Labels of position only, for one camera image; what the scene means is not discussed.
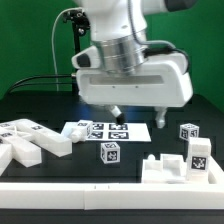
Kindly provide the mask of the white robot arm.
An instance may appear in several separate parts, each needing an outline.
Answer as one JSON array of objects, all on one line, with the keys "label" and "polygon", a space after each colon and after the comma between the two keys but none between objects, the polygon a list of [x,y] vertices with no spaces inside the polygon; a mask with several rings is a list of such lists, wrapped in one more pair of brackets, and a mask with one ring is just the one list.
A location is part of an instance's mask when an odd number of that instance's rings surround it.
[{"label": "white robot arm", "polygon": [[92,45],[72,58],[79,95],[124,122],[121,105],[150,106],[159,128],[169,107],[192,97],[187,55],[164,40],[146,39],[146,14],[175,12],[197,0],[74,0],[90,22]]}]

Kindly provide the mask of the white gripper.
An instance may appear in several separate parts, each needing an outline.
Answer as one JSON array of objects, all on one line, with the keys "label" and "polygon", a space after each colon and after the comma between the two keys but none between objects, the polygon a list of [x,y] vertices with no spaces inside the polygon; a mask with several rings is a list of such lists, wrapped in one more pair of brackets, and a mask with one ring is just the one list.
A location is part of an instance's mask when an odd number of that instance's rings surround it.
[{"label": "white gripper", "polygon": [[110,74],[101,67],[95,46],[72,57],[80,97],[88,104],[108,105],[122,125],[125,116],[116,105],[155,107],[156,125],[165,126],[166,107],[182,107],[193,95],[187,56],[177,49],[144,50],[145,61],[132,74]]}]

